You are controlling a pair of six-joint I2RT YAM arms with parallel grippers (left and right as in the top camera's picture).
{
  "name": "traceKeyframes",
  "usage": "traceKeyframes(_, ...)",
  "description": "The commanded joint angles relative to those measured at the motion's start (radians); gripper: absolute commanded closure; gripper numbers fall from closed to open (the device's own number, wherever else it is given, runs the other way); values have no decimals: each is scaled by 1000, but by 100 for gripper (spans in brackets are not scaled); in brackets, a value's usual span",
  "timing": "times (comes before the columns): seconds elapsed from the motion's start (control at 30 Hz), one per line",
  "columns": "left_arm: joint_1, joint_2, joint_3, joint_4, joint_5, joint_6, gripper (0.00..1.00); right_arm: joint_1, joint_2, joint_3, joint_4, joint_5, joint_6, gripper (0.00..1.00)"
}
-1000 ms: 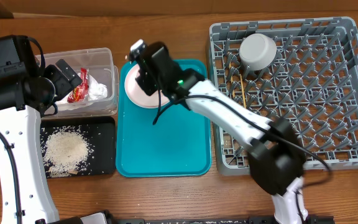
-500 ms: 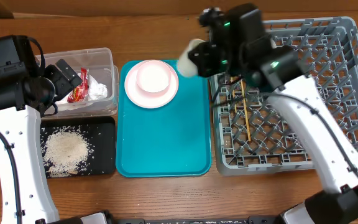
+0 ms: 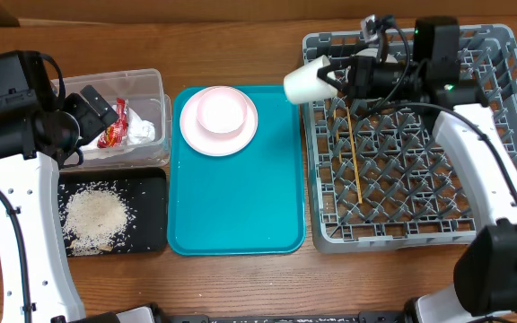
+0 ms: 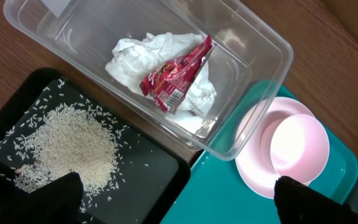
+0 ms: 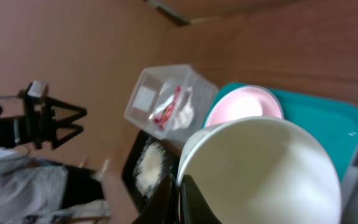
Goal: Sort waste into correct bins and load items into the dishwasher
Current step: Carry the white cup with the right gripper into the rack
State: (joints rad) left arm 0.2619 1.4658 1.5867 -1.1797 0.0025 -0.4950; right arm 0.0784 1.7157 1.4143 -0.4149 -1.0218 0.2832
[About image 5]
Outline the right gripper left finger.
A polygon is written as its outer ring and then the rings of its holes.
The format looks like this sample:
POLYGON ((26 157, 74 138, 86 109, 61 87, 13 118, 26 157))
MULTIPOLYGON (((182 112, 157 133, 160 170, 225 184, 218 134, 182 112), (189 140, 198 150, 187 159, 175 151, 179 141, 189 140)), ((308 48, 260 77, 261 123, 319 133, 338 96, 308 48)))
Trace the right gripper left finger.
POLYGON ((176 188, 172 174, 166 175, 152 198, 132 224, 174 224, 176 188))

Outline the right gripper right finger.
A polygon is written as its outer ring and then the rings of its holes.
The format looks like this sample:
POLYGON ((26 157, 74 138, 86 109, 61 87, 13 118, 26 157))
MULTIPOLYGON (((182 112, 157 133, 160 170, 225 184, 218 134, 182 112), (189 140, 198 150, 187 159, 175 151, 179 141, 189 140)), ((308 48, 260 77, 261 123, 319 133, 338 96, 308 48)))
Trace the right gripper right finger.
POLYGON ((180 223, 221 224, 190 175, 184 175, 180 185, 180 223))

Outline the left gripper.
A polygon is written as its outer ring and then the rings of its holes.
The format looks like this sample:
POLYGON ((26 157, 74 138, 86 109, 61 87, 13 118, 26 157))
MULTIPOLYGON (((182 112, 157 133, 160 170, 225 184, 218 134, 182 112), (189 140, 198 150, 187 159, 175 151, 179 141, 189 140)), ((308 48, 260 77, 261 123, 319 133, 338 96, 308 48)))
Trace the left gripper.
MULTIPOLYGON (((35 149, 41 149, 43 142, 48 140, 48 119, 56 123, 71 123, 87 115, 85 108, 47 95, 30 96, 28 90, 21 90, 17 97, 23 102, 24 114, 16 116, 13 121, 16 146, 32 143, 35 149)), ((52 149, 57 149, 83 131, 84 128, 77 124, 53 128, 50 136, 52 149)))

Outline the white rice pile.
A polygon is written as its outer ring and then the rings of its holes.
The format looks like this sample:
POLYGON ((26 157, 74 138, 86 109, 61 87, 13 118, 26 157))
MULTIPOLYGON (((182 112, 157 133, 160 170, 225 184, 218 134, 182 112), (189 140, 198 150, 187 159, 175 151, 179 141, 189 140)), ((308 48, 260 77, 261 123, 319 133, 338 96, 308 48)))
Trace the white rice pile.
POLYGON ((133 171, 141 196, 150 198, 163 176, 165 152, 158 142, 144 147, 133 171))

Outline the cream paper cup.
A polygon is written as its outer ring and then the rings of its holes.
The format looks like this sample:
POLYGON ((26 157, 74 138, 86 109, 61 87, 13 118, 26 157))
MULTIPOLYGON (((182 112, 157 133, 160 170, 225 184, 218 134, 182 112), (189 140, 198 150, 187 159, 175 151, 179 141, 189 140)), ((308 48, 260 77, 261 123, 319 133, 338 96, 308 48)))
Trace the cream paper cup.
POLYGON ((212 125, 187 140, 177 186, 191 177, 222 223, 339 223, 334 163, 306 130, 254 116, 212 125))

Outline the red snack wrapper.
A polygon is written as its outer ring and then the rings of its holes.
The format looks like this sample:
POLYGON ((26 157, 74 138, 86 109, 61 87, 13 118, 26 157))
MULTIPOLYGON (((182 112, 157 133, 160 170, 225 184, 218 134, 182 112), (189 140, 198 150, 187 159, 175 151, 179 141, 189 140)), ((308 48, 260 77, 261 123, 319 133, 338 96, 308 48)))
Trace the red snack wrapper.
POLYGON ((167 121, 170 119, 179 94, 181 86, 176 86, 174 94, 171 95, 163 104, 158 106, 153 113, 152 121, 159 129, 164 129, 167 121))

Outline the white napkin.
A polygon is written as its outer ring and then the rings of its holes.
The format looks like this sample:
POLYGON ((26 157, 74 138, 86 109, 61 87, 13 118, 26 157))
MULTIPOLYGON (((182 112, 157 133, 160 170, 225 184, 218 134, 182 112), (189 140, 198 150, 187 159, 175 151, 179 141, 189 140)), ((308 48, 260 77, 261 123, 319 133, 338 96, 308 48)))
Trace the white napkin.
POLYGON ((173 117, 173 127, 174 131, 178 129, 187 129, 195 115, 195 110, 191 105, 191 99, 193 96, 193 88, 190 87, 185 90, 183 98, 181 99, 180 105, 178 107, 177 113, 173 117))

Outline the pink bowl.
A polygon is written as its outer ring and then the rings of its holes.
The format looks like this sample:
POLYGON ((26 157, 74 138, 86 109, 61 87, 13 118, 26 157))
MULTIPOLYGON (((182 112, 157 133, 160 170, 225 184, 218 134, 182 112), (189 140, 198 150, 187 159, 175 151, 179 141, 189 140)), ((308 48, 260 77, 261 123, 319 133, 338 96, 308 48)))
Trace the pink bowl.
POLYGON ((204 127, 253 116, 284 118, 278 98, 268 89, 247 85, 224 95, 212 107, 204 127))

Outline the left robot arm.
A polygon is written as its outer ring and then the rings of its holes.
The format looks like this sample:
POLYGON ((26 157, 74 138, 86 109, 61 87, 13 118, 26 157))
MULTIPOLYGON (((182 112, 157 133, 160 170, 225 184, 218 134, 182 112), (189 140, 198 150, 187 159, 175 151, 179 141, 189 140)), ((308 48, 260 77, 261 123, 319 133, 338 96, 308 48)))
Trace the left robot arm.
POLYGON ((92 171, 70 166, 29 168, 28 159, 0 156, 0 223, 41 216, 105 198, 92 171))

